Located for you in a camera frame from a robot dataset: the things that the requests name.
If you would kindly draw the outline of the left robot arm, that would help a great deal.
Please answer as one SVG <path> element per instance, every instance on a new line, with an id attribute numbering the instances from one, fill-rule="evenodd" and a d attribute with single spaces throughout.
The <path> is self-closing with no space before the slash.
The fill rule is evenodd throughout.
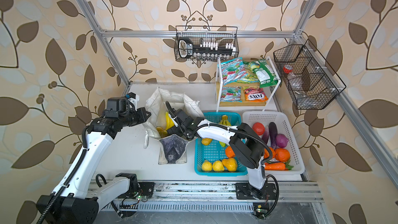
<path id="1" fill-rule="evenodd" d="M 151 116 L 145 108 L 137 107 L 138 101 L 134 93 L 109 98 L 102 115 L 84 127 L 82 147 L 71 167 L 53 192 L 42 195 L 36 203 L 39 224 L 91 224 L 118 196 L 140 193 L 136 174 L 131 173 L 119 173 L 93 193 L 88 192 L 96 168 L 117 133 L 143 124 Z"/>

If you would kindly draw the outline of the yellow banana bunch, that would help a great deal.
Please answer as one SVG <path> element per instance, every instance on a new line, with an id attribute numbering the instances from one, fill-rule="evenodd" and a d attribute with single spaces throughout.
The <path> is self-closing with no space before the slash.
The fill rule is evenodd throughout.
<path id="1" fill-rule="evenodd" d="M 174 127 L 175 124 L 172 120 L 172 118 L 169 115 L 169 112 L 165 112 L 165 120 L 166 120 L 166 127 L 165 129 L 162 127 L 156 127 L 157 132 L 159 133 L 161 138 L 165 138 L 167 137 L 169 134 L 167 132 L 168 129 L 170 129 L 171 127 Z"/>

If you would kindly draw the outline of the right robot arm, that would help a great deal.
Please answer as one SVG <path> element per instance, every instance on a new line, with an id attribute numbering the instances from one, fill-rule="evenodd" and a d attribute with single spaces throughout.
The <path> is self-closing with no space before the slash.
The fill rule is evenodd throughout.
<path id="1" fill-rule="evenodd" d="M 279 199 L 279 185 L 273 175 L 266 175 L 264 165 L 272 159 L 272 151 L 246 123 L 227 126 L 208 121 L 203 117 L 192 118 L 184 111 L 169 111 L 175 126 L 169 134 L 177 134 L 188 140 L 210 138 L 229 145 L 238 161 L 247 168 L 249 197 L 263 200 Z"/>

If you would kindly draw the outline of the white fabric grocery bag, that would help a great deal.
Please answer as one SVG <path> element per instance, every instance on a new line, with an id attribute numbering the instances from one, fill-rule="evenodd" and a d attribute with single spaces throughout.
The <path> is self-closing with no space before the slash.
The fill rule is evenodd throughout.
<path id="1" fill-rule="evenodd" d="M 172 131 L 172 128 L 179 126 L 173 120 L 172 110 L 182 110 L 193 118 L 203 117 L 199 101 L 191 99 L 186 94 L 157 88 L 146 101 L 145 109 L 151 116 L 144 123 L 146 130 L 144 147 L 147 148 L 150 138 L 160 143 L 159 165 L 186 163 L 186 149 L 189 141 L 180 134 L 168 133 Z"/>

